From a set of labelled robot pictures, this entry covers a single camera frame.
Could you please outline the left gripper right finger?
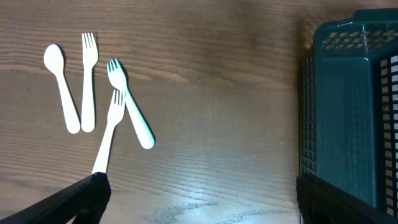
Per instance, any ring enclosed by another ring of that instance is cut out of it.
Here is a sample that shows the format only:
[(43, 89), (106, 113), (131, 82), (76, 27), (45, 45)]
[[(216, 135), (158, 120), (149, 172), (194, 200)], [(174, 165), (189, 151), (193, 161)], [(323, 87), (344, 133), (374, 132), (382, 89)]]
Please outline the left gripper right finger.
[(297, 176), (296, 184), (298, 208), (304, 223), (397, 224), (392, 215), (313, 174)]

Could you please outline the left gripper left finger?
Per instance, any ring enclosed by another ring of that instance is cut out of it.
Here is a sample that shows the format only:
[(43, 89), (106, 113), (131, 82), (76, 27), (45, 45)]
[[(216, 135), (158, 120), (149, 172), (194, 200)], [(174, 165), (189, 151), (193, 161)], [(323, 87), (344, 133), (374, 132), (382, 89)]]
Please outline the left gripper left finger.
[(2, 224), (99, 223), (111, 197), (105, 173), (96, 172), (1, 220)]

